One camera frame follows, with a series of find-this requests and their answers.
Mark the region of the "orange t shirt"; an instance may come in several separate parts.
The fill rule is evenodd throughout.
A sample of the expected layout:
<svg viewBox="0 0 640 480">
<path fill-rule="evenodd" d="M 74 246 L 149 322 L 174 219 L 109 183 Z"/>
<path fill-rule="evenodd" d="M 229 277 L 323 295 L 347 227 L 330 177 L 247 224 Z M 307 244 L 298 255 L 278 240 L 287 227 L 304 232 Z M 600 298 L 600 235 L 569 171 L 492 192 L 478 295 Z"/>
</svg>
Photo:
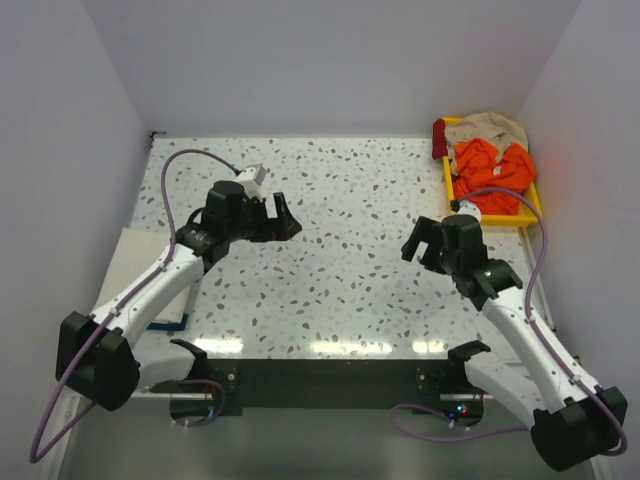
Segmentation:
<svg viewBox="0 0 640 480">
<path fill-rule="evenodd" d="M 456 171 L 453 194 L 459 199 L 471 192 L 503 188 L 522 195 L 534 182 L 537 170 L 525 148 L 512 143 L 497 161 L 499 150 L 482 138 L 455 144 Z"/>
</svg>

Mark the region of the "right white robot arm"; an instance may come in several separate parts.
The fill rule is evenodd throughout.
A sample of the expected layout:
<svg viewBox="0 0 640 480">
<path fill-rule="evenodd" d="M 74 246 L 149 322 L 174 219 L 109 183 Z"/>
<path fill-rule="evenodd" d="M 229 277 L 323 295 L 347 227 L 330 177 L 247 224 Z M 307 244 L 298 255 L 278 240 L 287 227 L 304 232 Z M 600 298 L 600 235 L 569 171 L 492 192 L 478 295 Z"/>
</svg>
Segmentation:
<svg viewBox="0 0 640 480">
<path fill-rule="evenodd" d="M 489 256 L 479 220 L 469 214 L 442 221 L 421 217 L 401 249 L 403 260 L 412 260 L 420 244 L 426 246 L 421 265 L 449 276 L 527 370 L 519 374 L 483 342 L 468 342 L 448 353 L 448 386 L 459 393 L 475 387 L 494 397 L 529 431 L 538 454 L 555 471 L 624 453 L 626 398 L 591 376 L 527 303 L 523 282 L 509 263 Z"/>
</svg>

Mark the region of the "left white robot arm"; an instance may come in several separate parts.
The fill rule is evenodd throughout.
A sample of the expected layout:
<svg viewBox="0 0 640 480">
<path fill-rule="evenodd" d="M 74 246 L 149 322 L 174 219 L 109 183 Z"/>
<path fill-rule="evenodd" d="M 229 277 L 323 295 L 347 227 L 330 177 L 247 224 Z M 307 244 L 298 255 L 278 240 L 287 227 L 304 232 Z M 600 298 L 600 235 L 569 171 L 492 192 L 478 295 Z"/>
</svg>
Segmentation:
<svg viewBox="0 0 640 480">
<path fill-rule="evenodd" d="M 233 242 L 287 241 L 302 230 L 282 193 L 273 196 L 269 217 L 258 190 L 218 181 L 205 206 L 171 238 L 162 257 L 134 284 L 88 315 L 71 313 L 61 324 L 56 379 L 88 400 L 113 411 L 142 387 L 174 382 L 185 392 L 207 380 L 206 355 L 173 341 L 158 357 L 136 357 L 134 347 L 157 315 L 183 290 L 199 281 L 229 252 Z"/>
</svg>

